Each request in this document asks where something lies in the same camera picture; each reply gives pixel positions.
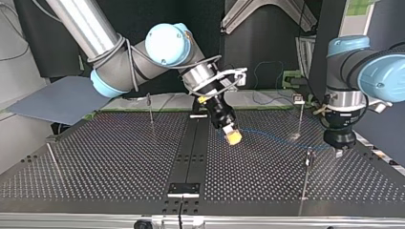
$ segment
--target black cable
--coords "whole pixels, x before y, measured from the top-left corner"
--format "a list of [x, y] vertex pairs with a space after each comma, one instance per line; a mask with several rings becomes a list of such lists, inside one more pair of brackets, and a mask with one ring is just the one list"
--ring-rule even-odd
[[[15, 14], [16, 17], [18, 17], [18, 15], [16, 14], [15, 10], [14, 10], [13, 8], [11, 8], [9, 5], [2, 4], [2, 5], [0, 5], [0, 7], [1, 7], [1, 6], [6, 7], [6, 9], [9, 9], [12, 13]], [[7, 17], [7, 15], [3, 12], [3, 10], [0, 9], [0, 11], [1, 11], [1, 13], [5, 16], [6, 20], [10, 23], [10, 25], [11, 25], [12, 28], [14, 29], [15, 33], [17, 33], [18, 36], [20, 36], [25, 42], [27, 42], [26, 39], [25, 39], [24, 33], [23, 33], [23, 32], [20, 32], [20, 31], [13, 25], [13, 23], [12, 23], [11, 20]], [[30, 45], [27, 43], [27, 47], [26, 47], [26, 49], [25, 49], [22, 53], [20, 53], [20, 54], [18, 54], [18, 55], [16, 55], [16, 56], [6, 57], [6, 58], [3, 58], [3, 59], [0, 59], [0, 61], [7, 61], [7, 60], [13, 60], [13, 59], [19, 58], [19, 57], [25, 55], [25, 54], [28, 52], [29, 49], [30, 49]]]
[[4, 58], [4, 59], [0, 59], [0, 61], [7, 61], [7, 60], [17, 59], [17, 58], [19, 58], [19, 57], [25, 55], [25, 54], [28, 52], [29, 49], [30, 49], [30, 46], [27, 45], [27, 48], [26, 48], [22, 53], [20, 53], [20, 54], [18, 54], [18, 55], [16, 55], [16, 56], [12, 56], [12, 57], [7, 57], [7, 58]]
[[182, 229], [181, 210], [182, 210], [182, 204], [180, 206], [180, 211], [179, 211], [179, 228], [180, 229]]
[[320, 121], [320, 122], [321, 122], [321, 125], [322, 125], [323, 127], [325, 127], [326, 129], [330, 130], [330, 131], [344, 131], [344, 130], [347, 130], [347, 129], [349, 129], [350, 127], [354, 126], [355, 124], [357, 124], [357, 123], [364, 117], [364, 115], [366, 115], [366, 112], [369, 110], [369, 107], [370, 107], [370, 100], [369, 100], [369, 97], [366, 96], [365, 94], [363, 94], [363, 95], [364, 95], [364, 98], [366, 99], [366, 107], [364, 107], [364, 111], [363, 111], [363, 112], [361, 113], [361, 115], [357, 118], [357, 120], [355, 120], [353, 123], [351, 123], [351, 124], [348, 125], [348, 126], [342, 127], [342, 128], [331, 128], [331, 127], [329, 127], [329, 126], [326, 126], [325, 123], [323, 123], [322, 120], [321, 120], [321, 121]]
[[310, 84], [309, 84], [309, 79], [307, 78], [307, 76], [306, 76], [306, 74], [305, 74], [305, 72], [304, 72], [304, 62], [303, 62], [303, 56], [302, 56], [302, 54], [301, 54], [301, 50], [302, 50], [301, 41], [300, 41], [300, 37], [301, 37], [301, 24], [302, 24], [304, 12], [305, 12], [305, 6], [306, 6], [306, 4], [305, 4], [305, 2], [304, 2], [304, 3], [303, 3], [303, 7], [301, 8], [300, 20], [299, 20], [299, 22], [298, 22], [298, 52], [299, 52], [298, 55], [300, 56], [300, 61], [301, 61], [301, 65], [302, 65], [302, 68], [303, 68], [303, 75], [304, 75], [304, 78], [307, 80], [307, 83], [308, 83], [308, 87], [309, 87], [310, 92], [312, 93], [313, 97], [315, 97], [315, 93], [313, 92], [313, 89], [312, 89], [312, 87], [311, 87]]
[[403, 46], [403, 45], [405, 45], [405, 41], [398, 42], [398, 43], [396, 43], [396, 44], [393, 44], [393, 45], [389, 48], [389, 50], [393, 50], [393, 49], [395, 49], [396, 47]]

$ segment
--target white wall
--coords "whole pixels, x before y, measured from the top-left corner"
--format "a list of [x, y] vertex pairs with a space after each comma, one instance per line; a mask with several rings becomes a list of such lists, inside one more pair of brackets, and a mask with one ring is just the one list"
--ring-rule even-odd
[[[0, 0], [13, 6], [12, 0]], [[21, 31], [15, 16], [3, 12]], [[18, 55], [27, 43], [16, 34], [4, 15], [0, 13], [0, 59]], [[31, 52], [14, 60], [0, 61], [0, 174], [22, 157], [40, 148], [50, 135], [49, 122], [1, 112], [16, 100], [45, 86], [39, 76]]]

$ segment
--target metal bracket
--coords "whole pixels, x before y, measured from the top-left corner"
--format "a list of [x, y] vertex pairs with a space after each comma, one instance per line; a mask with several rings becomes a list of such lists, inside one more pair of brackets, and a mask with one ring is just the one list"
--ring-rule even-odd
[[200, 184], [172, 183], [167, 196], [169, 198], [198, 198], [200, 196]]
[[[304, 0], [238, 0], [222, 22], [222, 32], [231, 34], [247, 17], [264, 5], [274, 5], [281, 8], [297, 24], [300, 23], [301, 9]], [[302, 15], [301, 28], [310, 31], [316, 24], [316, 18], [307, 6]]]

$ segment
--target gray panel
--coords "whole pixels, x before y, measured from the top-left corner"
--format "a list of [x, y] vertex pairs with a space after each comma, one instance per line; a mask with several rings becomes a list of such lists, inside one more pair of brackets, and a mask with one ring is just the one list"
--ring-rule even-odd
[[90, 78], [67, 76], [21, 99], [8, 111], [51, 122], [74, 125], [110, 98], [99, 94]]
[[99, 114], [53, 145], [57, 163], [45, 153], [5, 173], [0, 210], [161, 214], [187, 118]]

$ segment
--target metal rod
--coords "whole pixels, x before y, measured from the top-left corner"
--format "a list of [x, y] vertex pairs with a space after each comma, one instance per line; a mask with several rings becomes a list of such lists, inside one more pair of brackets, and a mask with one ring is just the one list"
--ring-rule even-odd
[[81, 49], [95, 58], [114, 47], [117, 33], [95, 0], [47, 0]]

